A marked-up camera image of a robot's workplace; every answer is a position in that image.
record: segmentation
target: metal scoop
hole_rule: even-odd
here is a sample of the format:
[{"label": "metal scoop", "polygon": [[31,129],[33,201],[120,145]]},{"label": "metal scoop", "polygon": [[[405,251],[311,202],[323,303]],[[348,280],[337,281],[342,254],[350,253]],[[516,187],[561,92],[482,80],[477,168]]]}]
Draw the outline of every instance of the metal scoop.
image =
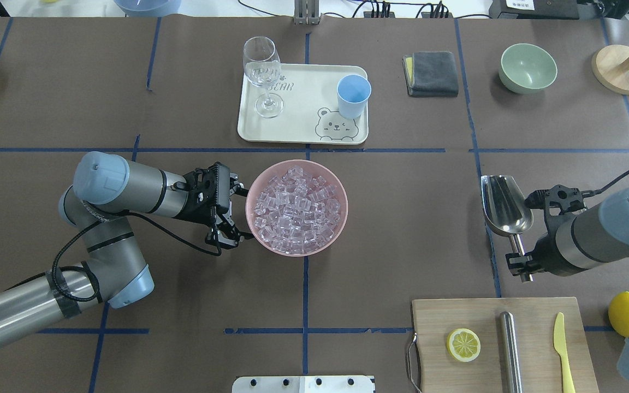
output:
[{"label": "metal scoop", "polygon": [[[482,207],[484,219],[492,232],[509,238],[511,249],[525,255],[521,234],[531,229],[532,212],[524,204],[524,194],[513,176],[482,176]],[[530,274],[522,274],[521,281],[532,281]]]}]

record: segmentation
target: white floor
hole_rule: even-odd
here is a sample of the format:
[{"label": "white floor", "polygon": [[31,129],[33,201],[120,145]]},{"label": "white floor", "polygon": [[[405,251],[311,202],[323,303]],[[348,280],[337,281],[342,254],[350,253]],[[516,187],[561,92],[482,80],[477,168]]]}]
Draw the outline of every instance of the white floor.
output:
[{"label": "white floor", "polygon": [[[242,0],[252,7],[267,10],[279,15],[293,15],[293,0]],[[419,3],[419,5],[392,5],[396,17],[414,17],[424,2],[419,0],[397,0],[400,3]],[[322,13],[334,12],[350,17],[360,2],[356,0],[320,0]],[[472,13],[487,13],[491,0],[444,0],[444,5],[455,16]],[[124,16],[113,0],[2,0],[2,4],[12,16],[38,17],[97,17]],[[363,17],[362,10],[369,10],[364,5],[357,17]],[[266,16],[250,10],[237,0],[182,0],[179,13],[192,16]]]}]

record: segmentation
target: pink bowl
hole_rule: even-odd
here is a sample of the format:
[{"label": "pink bowl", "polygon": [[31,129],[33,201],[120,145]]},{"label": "pink bowl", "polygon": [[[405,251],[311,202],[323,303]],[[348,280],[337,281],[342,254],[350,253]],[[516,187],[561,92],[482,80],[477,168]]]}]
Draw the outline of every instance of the pink bowl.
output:
[{"label": "pink bowl", "polygon": [[[321,248],[315,249],[315,251],[305,254],[285,254],[284,252],[272,249],[267,243],[264,242],[263,239],[260,238],[259,228],[254,225],[254,220],[257,217],[257,215],[254,213],[254,207],[257,203],[259,195],[269,185],[269,180],[271,180],[274,176],[285,175],[288,169],[292,168],[295,165],[298,165],[314,177],[324,177],[328,184],[334,184],[334,186],[336,186],[335,198],[339,201],[339,204],[341,205],[339,211],[341,221],[339,221],[339,225],[337,225],[337,227],[334,229],[334,236],[329,240],[329,242],[327,242],[327,244],[325,244]],[[247,224],[249,224],[249,229],[254,234],[254,238],[257,239],[257,241],[259,241],[259,243],[261,243],[265,248],[270,249],[276,254],[281,254],[287,257],[306,257],[308,255],[316,254],[317,252],[320,252],[323,249],[329,247],[329,245],[334,243],[337,237],[339,237],[341,231],[344,229],[344,225],[346,224],[346,218],[349,216],[349,199],[346,197],[346,190],[344,190],[344,186],[341,184],[341,181],[339,181],[339,178],[336,177],[331,171],[329,171],[329,169],[320,164],[317,164],[316,162],[307,161],[306,159],[290,159],[288,161],[279,162],[278,164],[269,167],[264,172],[262,172],[259,177],[257,177],[257,179],[252,184],[252,187],[249,188],[249,194],[247,195],[246,214]]]}]

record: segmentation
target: cutting board metal handle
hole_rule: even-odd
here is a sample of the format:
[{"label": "cutting board metal handle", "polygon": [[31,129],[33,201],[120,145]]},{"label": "cutting board metal handle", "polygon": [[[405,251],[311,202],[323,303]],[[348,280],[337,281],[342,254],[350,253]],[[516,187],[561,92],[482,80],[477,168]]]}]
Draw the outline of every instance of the cutting board metal handle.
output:
[{"label": "cutting board metal handle", "polygon": [[[412,383],[412,385],[414,385],[414,388],[417,390],[418,393],[423,393],[422,390],[419,388],[419,386],[417,386],[417,383],[414,382],[414,378],[412,378],[412,346],[416,345],[416,343],[417,343],[417,333],[415,331],[414,336],[412,336],[412,340],[409,342],[409,345],[407,346],[407,378],[409,378],[409,381]],[[419,364],[419,375],[421,376],[422,375],[421,361],[417,361],[417,364]]]}]

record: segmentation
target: wooden round base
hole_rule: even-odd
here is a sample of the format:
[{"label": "wooden round base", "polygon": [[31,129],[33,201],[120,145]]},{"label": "wooden round base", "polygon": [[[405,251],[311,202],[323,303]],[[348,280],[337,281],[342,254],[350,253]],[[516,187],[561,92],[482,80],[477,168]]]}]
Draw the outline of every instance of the wooden round base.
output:
[{"label": "wooden round base", "polygon": [[629,70],[620,65],[629,57],[629,46],[608,45],[591,58],[591,69],[602,85],[616,93],[629,95]]}]

